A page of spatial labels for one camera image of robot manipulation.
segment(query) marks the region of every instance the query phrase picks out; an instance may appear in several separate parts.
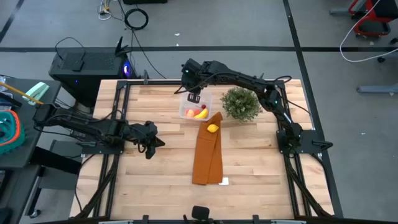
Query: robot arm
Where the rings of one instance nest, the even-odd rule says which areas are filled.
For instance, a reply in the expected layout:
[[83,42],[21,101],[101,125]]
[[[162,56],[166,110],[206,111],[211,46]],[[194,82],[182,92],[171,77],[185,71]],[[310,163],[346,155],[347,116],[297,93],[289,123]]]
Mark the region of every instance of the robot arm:
[[302,127],[292,121],[283,107],[282,97],[277,90],[278,81],[266,81],[262,77],[251,77],[230,70],[225,64],[212,61],[200,65],[189,59],[182,65],[182,87],[189,91],[189,101],[198,103],[201,89],[207,84],[232,84],[252,90],[258,97],[260,105],[268,112],[272,112],[286,130],[287,141],[290,146],[300,142]]
[[128,121],[121,119],[94,119],[64,108],[57,108],[55,105],[38,105],[33,120],[36,127],[59,125],[90,135],[111,149],[123,144],[124,141],[133,142],[138,144],[140,152],[146,150],[147,159],[152,158],[156,147],[165,145],[156,137],[157,127],[152,121],[147,121],[145,124],[129,124]]

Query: orange towel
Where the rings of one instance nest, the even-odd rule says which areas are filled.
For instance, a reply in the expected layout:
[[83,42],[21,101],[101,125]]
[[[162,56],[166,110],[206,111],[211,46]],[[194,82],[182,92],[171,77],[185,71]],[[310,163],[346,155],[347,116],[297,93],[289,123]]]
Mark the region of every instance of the orange towel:
[[[221,121],[220,112],[207,122],[200,124],[193,162],[192,183],[218,184],[223,180],[223,160],[221,158]],[[215,124],[220,127],[216,132],[207,131],[207,127]]]

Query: potted plant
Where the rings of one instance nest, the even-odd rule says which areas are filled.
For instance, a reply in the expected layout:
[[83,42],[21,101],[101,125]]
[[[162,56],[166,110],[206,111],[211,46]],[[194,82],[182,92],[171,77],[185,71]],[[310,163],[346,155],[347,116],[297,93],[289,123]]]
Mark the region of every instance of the potted plant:
[[235,87],[223,94],[220,99],[227,117],[232,116],[241,123],[252,121],[260,112],[261,105],[252,91]]

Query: gray floor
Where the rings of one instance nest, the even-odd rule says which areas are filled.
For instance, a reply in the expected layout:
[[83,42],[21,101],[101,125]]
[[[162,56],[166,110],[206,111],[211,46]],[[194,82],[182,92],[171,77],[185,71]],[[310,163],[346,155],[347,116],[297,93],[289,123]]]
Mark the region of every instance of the gray floor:
[[[0,27],[14,10],[16,0],[0,3]],[[25,0],[0,47],[54,47],[66,36],[84,46],[114,47],[119,36],[129,44],[131,33],[115,19],[98,20],[100,0]],[[289,0],[302,47],[338,47],[353,25],[349,17],[332,17],[331,7],[347,6],[344,0]],[[136,34],[143,46],[280,46],[293,47],[283,2],[280,0],[169,0],[167,4],[142,5],[150,17],[147,28]],[[116,2],[114,16],[120,17]],[[135,17],[134,22],[142,20]],[[353,34],[347,47],[382,47],[398,35],[396,22],[392,34],[379,40],[358,40]],[[62,47],[77,46],[73,41]],[[373,54],[347,53],[353,58]],[[0,53],[0,73],[19,78],[50,79],[49,66],[54,53]],[[180,77],[180,64],[188,58],[219,60],[232,69],[251,75],[274,78],[291,75],[301,78],[295,52],[196,51],[148,52],[152,63],[167,78]],[[148,70],[159,77],[141,52],[134,52],[139,73]],[[358,85],[397,83],[395,59],[384,64],[374,60],[349,63],[339,53],[304,52],[326,140],[335,144],[329,150],[341,206],[345,217],[398,221],[398,127],[397,95],[359,95]],[[62,90],[59,98],[72,105],[74,99]],[[53,138],[44,134],[39,145],[48,148]],[[67,218],[73,192],[46,190],[37,208],[43,214],[21,223]]]

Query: clear plastic container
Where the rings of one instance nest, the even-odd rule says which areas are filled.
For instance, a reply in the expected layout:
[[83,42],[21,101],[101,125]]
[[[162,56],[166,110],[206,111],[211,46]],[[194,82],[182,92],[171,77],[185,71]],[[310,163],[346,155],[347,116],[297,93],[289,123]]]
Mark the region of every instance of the clear plastic container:
[[[182,93],[180,96],[180,117],[185,119],[192,119],[197,121],[208,121],[211,118],[211,103],[213,96],[209,92],[202,91],[200,93],[199,103],[192,103],[187,100],[189,92]],[[193,111],[193,114],[198,114],[203,111],[202,105],[206,105],[208,110],[207,116],[205,118],[195,118],[189,110]]]

